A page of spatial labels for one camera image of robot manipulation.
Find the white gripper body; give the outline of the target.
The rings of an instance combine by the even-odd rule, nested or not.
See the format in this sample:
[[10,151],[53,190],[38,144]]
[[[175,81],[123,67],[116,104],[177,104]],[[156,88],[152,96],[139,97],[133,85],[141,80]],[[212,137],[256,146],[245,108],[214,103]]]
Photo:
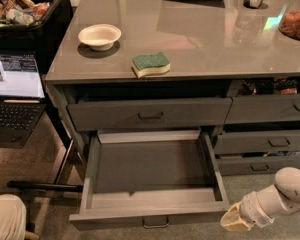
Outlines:
[[274,222],[274,219],[262,209],[255,191],[242,198],[239,204],[239,214],[249,228],[253,226],[264,228]]

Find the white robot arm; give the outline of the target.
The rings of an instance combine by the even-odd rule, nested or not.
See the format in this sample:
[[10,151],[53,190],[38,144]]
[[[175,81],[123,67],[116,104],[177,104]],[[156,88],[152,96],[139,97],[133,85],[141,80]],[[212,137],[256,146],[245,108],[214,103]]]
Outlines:
[[230,232],[264,228],[276,217],[300,212],[300,169],[285,167],[274,176],[274,183],[245,195],[222,216],[220,225]]

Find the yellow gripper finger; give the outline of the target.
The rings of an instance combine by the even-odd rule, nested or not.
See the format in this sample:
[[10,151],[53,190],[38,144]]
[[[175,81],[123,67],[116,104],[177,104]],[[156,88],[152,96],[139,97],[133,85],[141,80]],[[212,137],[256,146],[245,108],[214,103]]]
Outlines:
[[222,216],[220,225],[229,232],[248,232],[252,224],[244,220],[240,215],[240,204],[233,204]]

